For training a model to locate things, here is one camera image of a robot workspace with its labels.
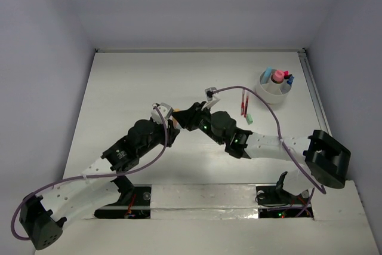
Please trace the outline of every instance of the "blue cap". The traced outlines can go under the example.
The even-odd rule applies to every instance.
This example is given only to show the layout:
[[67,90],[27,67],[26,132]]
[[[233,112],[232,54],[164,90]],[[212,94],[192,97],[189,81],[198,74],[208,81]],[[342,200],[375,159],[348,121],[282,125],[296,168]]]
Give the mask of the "blue cap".
[[292,85],[292,83],[293,83],[293,79],[294,79],[294,76],[291,76],[288,80],[287,80],[287,84],[288,85]]

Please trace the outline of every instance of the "red wire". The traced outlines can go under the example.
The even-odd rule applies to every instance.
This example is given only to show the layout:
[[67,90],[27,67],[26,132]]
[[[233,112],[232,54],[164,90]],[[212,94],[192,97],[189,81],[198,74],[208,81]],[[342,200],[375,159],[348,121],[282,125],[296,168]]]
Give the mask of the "red wire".
[[300,200],[304,205],[306,205],[305,201],[301,197],[298,197],[298,200]]
[[133,195],[133,198],[132,198],[132,200],[131,200],[131,202],[130,202],[128,208],[127,208],[127,211],[126,211],[126,213],[125,213],[125,216],[126,216],[126,215],[129,215],[129,214],[131,213],[130,208],[133,206],[133,204],[134,204],[134,200],[135,200],[136,196],[137,196],[136,194]]

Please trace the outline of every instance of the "cable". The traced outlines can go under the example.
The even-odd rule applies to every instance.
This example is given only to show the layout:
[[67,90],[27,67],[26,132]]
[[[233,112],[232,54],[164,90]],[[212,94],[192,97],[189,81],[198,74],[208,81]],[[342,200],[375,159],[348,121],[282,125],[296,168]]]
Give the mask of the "cable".
[[[215,93],[219,93],[219,92],[223,92],[223,91],[228,91],[228,90],[232,90],[232,89],[244,89],[244,90],[250,92],[251,94],[253,94],[254,96],[256,96],[260,101],[263,102],[263,104],[268,108],[269,112],[272,114],[273,118],[275,119],[276,125],[277,125],[277,133],[278,133],[279,139],[282,140],[283,138],[282,138],[282,135],[281,135],[281,126],[280,126],[280,122],[279,122],[278,117],[276,116],[276,114],[273,111],[273,109],[269,106],[269,104],[267,102],[265,102],[265,100],[262,97],[260,97],[256,92],[254,92],[253,90],[251,90],[251,89],[249,89],[247,87],[244,87],[244,86],[231,86],[231,87],[222,88],[222,89],[218,89],[218,90],[212,91],[212,93],[215,94]],[[284,141],[281,141],[281,142],[282,142],[282,146],[285,149],[286,153],[289,155],[289,157],[294,162],[294,164],[297,166],[297,168],[315,186],[315,188],[317,188],[322,194],[326,194],[326,190],[325,190],[324,186],[323,185],[319,186],[316,183],[316,181],[298,163],[298,161],[295,159],[295,157],[293,156],[293,154],[291,153],[291,151],[289,150],[289,147],[285,144],[285,142]]]
[[305,204],[304,208],[295,217],[300,216],[305,210],[308,211],[307,208],[308,208],[308,205],[310,204],[310,201],[312,200],[314,192],[315,192],[315,189],[313,188],[312,189],[312,193],[310,194],[308,200],[306,201],[306,204]]
[[[164,117],[162,116],[161,112],[159,111],[159,109],[154,106],[154,109],[157,111],[157,113],[159,114],[159,116],[161,117],[161,121],[162,121],[162,124],[163,124],[163,127],[164,127],[164,130],[165,130],[165,143],[163,145],[163,149],[161,150],[161,152],[156,156],[156,158],[154,158],[152,161],[150,161],[148,164],[145,164],[144,166],[140,167],[140,168],[137,168],[136,170],[130,170],[130,171],[126,171],[124,173],[108,173],[108,174],[94,174],[94,175],[89,175],[89,176],[86,176],[86,178],[88,179],[101,179],[101,178],[105,178],[105,177],[121,177],[121,176],[126,176],[127,174],[132,174],[132,173],[136,173],[138,171],[141,171],[147,167],[149,167],[150,165],[152,165],[154,162],[156,162],[162,155],[163,153],[165,152],[165,149],[167,147],[167,143],[168,143],[168,133],[167,133],[167,126],[166,126],[166,120],[164,119]],[[73,180],[83,180],[84,177],[83,176],[73,176],[73,177],[68,177],[66,179],[61,179],[61,180],[58,180],[56,182],[52,182],[52,183],[49,183],[35,191],[33,191],[32,193],[30,193],[29,195],[27,195],[23,201],[19,204],[19,206],[16,208],[13,216],[12,216],[12,220],[11,220],[11,232],[12,232],[12,235],[18,239],[18,240],[23,240],[23,241],[27,241],[27,240],[30,240],[29,237],[22,237],[20,236],[17,232],[16,232],[16,229],[15,229],[15,222],[16,222],[16,218],[17,218],[17,215],[18,213],[20,212],[21,210],[21,207],[29,200],[31,199],[31,197],[37,195],[37,193],[40,193],[48,188],[51,188],[52,186],[55,186],[55,185],[59,185],[59,184],[62,184],[64,182],[71,182]]]

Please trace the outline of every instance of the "small white connector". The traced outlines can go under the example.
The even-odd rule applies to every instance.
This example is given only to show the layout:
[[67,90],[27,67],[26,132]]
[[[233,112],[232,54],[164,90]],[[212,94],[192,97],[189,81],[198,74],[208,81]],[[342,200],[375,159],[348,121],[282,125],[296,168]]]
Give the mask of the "small white connector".
[[204,90],[204,93],[207,97],[207,102],[203,105],[202,110],[211,109],[217,102],[220,101],[218,94],[213,94],[212,97],[208,95],[207,92],[213,92],[213,91],[216,91],[215,87],[211,87]]
[[[173,112],[173,108],[166,104],[166,103],[161,103],[159,106],[156,106],[158,108],[158,111],[161,113],[161,115],[163,116],[163,118],[166,120],[166,127],[167,127],[167,121],[168,119],[170,118],[172,112]],[[154,122],[156,122],[157,124],[161,125],[162,124],[162,120],[161,120],[161,117],[159,116],[158,112],[156,111],[156,109],[153,109],[151,111],[151,117],[153,119]]]

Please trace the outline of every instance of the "white panel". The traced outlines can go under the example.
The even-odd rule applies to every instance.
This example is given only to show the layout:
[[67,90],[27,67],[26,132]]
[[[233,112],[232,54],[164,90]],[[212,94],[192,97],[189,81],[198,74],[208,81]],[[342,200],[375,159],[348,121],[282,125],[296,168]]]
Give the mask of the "white panel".
[[37,255],[378,255],[366,219],[80,220]]
[[72,1],[97,48],[301,48],[335,0]]
[[153,185],[150,207],[257,208],[256,185]]

